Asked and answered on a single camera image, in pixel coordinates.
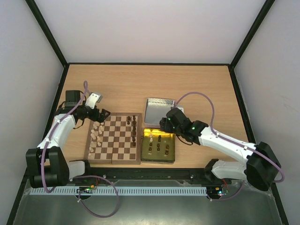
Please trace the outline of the wooden chess board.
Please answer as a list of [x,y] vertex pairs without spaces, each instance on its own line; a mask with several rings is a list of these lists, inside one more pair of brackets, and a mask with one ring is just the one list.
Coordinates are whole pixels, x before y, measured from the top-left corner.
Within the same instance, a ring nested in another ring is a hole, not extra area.
[[90,122],[84,159],[91,164],[139,165],[141,144],[142,114],[111,113],[102,123]]

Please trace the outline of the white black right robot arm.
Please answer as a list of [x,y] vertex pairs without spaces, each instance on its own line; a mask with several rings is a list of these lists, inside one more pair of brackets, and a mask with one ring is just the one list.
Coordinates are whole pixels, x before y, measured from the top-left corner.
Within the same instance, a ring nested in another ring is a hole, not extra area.
[[244,180],[258,190],[267,191],[281,171],[281,165],[267,143],[243,142],[219,133],[205,122],[192,122],[178,108],[171,109],[160,120],[159,125],[160,130],[165,133],[173,133],[189,143],[213,148],[235,160],[210,161],[204,172],[208,183],[213,184],[225,178]]

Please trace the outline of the silver tin lid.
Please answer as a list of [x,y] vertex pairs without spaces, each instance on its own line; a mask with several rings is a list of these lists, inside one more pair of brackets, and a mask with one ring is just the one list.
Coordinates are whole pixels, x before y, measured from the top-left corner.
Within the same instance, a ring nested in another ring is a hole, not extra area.
[[175,100],[167,98],[149,97],[146,100],[144,123],[159,125],[160,120],[175,105]]

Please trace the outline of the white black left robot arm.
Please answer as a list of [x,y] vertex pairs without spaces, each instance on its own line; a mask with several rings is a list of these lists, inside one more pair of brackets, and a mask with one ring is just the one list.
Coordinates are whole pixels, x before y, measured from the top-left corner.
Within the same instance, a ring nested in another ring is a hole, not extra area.
[[67,162],[63,149],[79,120],[101,123],[110,115],[109,111],[97,108],[101,99],[102,96],[95,92],[85,96],[80,90],[66,91],[65,101],[58,106],[48,134],[36,148],[26,152],[32,188],[45,188],[49,193],[49,188],[65,186],[69,180],[85,174],[89,163],[86,160]]

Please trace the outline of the gold tin box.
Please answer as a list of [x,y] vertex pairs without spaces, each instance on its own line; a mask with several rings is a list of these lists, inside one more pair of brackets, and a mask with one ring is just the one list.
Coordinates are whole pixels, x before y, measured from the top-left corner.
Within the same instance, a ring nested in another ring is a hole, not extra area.
[[144,128],[142,132],[141,161],[159,164],[175,162],[175,134],[159,129]]

